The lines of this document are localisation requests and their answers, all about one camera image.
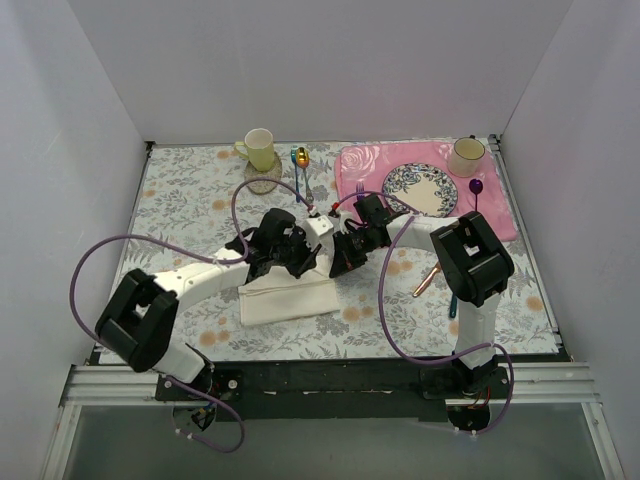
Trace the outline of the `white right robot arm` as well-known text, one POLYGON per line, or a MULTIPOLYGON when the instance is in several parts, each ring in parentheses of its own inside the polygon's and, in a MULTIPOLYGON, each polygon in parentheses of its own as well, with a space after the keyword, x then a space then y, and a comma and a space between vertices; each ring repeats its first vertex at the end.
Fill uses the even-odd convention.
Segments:
POLYGON ((330 274, 338 277, 367 261, 369 253, 408 247, 434 253, 457 300, 458 337, 452 354, 436 360, 410 358, 419 368, 427 399, 475 397, 509 384, 498 357, 506 352, 495 341, 497 307, 515 267, 511 256, 482 214, 436 218, 383 205, 376 194, 355 204, 360 217, 342 220, 333 234, 330 274))

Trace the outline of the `white cloth napkin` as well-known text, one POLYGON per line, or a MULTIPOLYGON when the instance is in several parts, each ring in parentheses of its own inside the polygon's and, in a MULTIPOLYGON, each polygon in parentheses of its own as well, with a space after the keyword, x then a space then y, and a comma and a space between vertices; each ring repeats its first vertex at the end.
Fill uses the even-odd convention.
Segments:
POLYGON ((335 282, 321 268, 299 279, 284 267, 274 267, 257 280, 238 288, 240 322, 254 327, 314 317, 340 309, 335 282))

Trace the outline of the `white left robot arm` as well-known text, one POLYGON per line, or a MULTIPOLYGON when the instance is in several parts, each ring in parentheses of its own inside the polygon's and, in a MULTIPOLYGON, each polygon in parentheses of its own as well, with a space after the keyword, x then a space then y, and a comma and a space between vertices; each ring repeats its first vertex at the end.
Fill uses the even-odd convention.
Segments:
POLYGON ((258 227, 241 231, 211 260, 157 274, 128 272, 97 321, 95 333, 133 371, 170 376, 188 398, 203 399, 213 386, 211 363, 197 349, 173 338, 176 317, 221 291, 268 274, 274 266, 300 278, 316 266, 322 242, 333 229, 326 216, 298 224, 289 212, 272 208, 258 227))

